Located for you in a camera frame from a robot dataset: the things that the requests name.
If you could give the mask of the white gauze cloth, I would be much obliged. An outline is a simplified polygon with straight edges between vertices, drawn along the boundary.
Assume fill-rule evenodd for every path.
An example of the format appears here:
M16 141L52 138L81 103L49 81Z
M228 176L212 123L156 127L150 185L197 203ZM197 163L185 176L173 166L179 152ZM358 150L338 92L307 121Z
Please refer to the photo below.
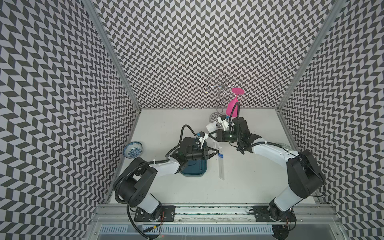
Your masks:
M209 123L208 125L206 125L206 129L208 133L212 133L216 131L218 129L217 122Z

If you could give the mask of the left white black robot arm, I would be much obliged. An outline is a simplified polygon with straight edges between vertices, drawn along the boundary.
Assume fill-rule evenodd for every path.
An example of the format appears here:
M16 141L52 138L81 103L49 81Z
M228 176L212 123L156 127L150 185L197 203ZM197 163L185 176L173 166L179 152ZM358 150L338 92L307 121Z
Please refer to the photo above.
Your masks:
M209 160L218 155L219 150L209 147L197 137L185 137L167 154L164 160L145 161L135 158L115 181L114 198L119 204L129 208L138 207L157 221L162 214L162 203L149 193L157 178L182 172L189 162Z

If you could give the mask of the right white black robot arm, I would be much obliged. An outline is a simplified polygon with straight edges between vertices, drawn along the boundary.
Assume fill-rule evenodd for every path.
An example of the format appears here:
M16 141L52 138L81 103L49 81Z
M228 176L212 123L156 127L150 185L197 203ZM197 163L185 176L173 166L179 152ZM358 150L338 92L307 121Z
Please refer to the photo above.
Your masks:
M216 123L206 126L208 136L216 142L235 143L242 154L246 152L263 156L282 166L287 171L288 185L268 206L253 208L253 214L265 216L268 221L294 221L293 207L320 187L325 185L325 176L309 150L297 152L281 144L265 140L252 134L243 117L230 119L222 115L218 118L222 128Z

